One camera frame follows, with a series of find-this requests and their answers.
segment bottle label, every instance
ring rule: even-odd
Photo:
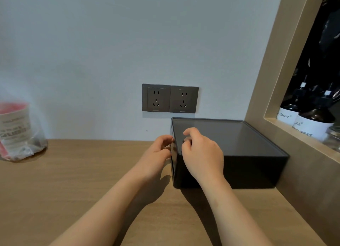
[[[295,119],[293,128],[307,136],[311,136],[318,141],[323,142],[327,137],[327,129],[332,125],[333,123],[321,123],[298,115]]]
[[[280,107],[280,110],[277,114],[277,119],[279,121],[282,121],[286,124],[289,124],[290,126],[293,126],[295,118],[298,116],[298,112],[286,110]]]

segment wooden shelf frame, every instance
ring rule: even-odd
[[[277,189],[327,245],[340,245],[340,153],[276,115],[322,0],[281,0],[245,120],[290,155]]]

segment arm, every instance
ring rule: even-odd
[[[185,165],[207,197],[222,244],[272,245],[224,179],[223,152],[219,146],[196,128],[189,128],[183,134],[190,136],[182,145]]]
[[[50,246],[112,246],[134,196],[171,156],[166,147],[172,141],[170,135],[158,137],[138,163]]]

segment left hand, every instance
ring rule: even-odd
[[[165,160],[171,157],[169,145],[173,142],[171,135],[159,136],[145,151],[133,170],[143,176],[145,181],[155,177],[164,167]]]

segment hand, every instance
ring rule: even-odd
[[[132,169],[138,175],[142,175],[145,181],[155,177],[163,169],[165,160],[171,157],[168,145],[172,142],[173,137],[171,135],[159,136]]]
[[[202,183],[214,178],[223,178],[223,152],[215,141],[203,136],[198,129],[188,128],[183,134],[183,160],[191,175]]]

